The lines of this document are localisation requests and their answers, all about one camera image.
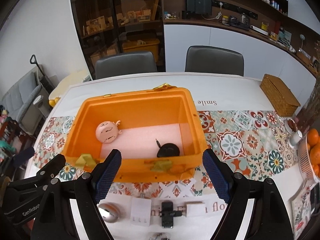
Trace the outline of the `silver oval case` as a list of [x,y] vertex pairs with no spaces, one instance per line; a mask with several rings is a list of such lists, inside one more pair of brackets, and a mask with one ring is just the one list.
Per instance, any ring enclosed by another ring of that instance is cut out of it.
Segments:
[[101,217],[107,223],[115,223],[120,218],[119,209],[112,203],[101,203],[98,209]]

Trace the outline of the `pink round doll toy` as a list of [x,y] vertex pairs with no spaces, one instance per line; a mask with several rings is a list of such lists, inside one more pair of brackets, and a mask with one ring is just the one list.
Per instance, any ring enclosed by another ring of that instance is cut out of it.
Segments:
[[117,122],[105,121],[100,123],[95,130],[96,138],[103,144],[112,143],[121,134],[121,130],[118,128],[120,123],[120,120]]

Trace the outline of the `white power adapter cube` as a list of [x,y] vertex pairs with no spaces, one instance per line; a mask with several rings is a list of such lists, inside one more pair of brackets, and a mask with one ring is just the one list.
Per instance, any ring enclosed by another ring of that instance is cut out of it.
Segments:
[[204,202],[188,202],[185,205],[186,217],[200,217],[206,214],[206,204]]

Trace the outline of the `astronaut keychain with keys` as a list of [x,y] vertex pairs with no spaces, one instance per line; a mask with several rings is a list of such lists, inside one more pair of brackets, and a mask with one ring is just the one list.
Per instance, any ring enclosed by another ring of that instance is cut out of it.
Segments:
[[153,233],[148,240],[170,240],[170,237],[164,232]]

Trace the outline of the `patterned tile table runner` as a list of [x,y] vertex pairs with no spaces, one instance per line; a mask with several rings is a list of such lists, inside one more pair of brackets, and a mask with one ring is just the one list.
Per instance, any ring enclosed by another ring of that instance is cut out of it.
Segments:
[[122,167],[111,191],[148,197],[211,194],[214,186],[201,163],[212,150],[233,172],[251,180],[272,178],[292,195],[302,182],[298,151],[291,147],[292,121],[275,111],[121,112],[88,108],[77,116],[51,117],[36,148],[35,166],[57,154],[66,163],[58,173],[74,180],[105,160],[112,149]]

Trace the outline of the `white basket of oranges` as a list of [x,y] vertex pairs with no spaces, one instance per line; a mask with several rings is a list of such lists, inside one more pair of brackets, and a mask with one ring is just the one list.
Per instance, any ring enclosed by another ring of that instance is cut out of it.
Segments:
[[310,129],[298,145],[298,164],[302,177],[311,183],[319,183],[319,132]]

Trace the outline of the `white small cup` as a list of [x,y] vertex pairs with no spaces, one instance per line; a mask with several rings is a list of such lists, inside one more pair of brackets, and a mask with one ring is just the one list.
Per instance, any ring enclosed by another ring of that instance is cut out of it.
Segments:
[[289,146],[294,148],[302,139],[303,135],[300,130],[292,133],[291,137],[289,138]]

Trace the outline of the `orange plastic storage crate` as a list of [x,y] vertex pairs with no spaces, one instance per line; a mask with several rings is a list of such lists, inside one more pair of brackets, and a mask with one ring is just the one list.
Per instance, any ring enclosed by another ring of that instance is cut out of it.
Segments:
[[[98,125],[121,121],[121,134],[109,144],[95,136]],[[178,157],[157,158],[161,145],[173,143]],[[113,149],[121,152],[117,182],[151,183],[189,179],[207,148],[191,93],[163,84],[151,90],[86,99],[73,122],[62,151],[68,163],[87,172]]]

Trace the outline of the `cream yellow stool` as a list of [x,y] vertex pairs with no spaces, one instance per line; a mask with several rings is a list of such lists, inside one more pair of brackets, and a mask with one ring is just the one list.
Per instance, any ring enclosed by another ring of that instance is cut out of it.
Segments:
[[60,100],[67,89],[72,85],[87,82],[91,80],[91,76],[87,70],[81,70],[79,72],[73,72],[64,79],[62,79],[57,87],[49,95],[49,105],[54,107]]

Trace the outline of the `woven wicker tissue box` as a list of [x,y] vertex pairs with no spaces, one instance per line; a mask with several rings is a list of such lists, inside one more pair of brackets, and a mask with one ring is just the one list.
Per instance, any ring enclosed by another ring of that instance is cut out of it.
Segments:
[[276,76],[265,74],[260,84],[274,110],[281,117],[291,117],[300,103],[285,83]]

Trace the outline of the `left grey dining chair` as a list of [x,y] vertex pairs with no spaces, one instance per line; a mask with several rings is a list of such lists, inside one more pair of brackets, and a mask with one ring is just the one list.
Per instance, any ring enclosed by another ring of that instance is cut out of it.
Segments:
[[134,51],[103,57],[95,65],[96,79],[154,72],[157,72],[157,67],[150,51]]

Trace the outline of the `grey dining chair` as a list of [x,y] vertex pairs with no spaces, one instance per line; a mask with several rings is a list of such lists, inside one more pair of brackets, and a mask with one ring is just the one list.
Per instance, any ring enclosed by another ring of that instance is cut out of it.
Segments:
[[95,65],[96,79],[154,72],[157,72],[157,67],[150,51],[134,51],[103,57]]
[[185,72],[244,76],[244,57],[229,49],[191,46],[187,50]]

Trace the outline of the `right grey dining chair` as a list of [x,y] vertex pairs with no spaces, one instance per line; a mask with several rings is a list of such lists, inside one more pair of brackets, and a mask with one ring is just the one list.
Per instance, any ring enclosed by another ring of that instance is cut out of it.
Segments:
[[187,50],[185,72],[244,76],[244,57],[229,49],[191,46]]

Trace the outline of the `dark wooden shelf cabinet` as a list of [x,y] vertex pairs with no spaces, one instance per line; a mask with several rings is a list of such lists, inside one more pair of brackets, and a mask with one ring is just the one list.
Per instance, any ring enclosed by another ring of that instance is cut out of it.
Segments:
[[163,0],[71,0],[80,46],[91,77],[96,62],[130,51],[153,53],[165,71]]

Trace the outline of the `black coffee machine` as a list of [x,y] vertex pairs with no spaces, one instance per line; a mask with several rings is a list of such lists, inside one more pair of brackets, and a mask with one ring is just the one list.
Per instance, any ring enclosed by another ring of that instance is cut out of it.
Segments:
[[212,12],[212,0],[186,0],[186,11],[210,15]]

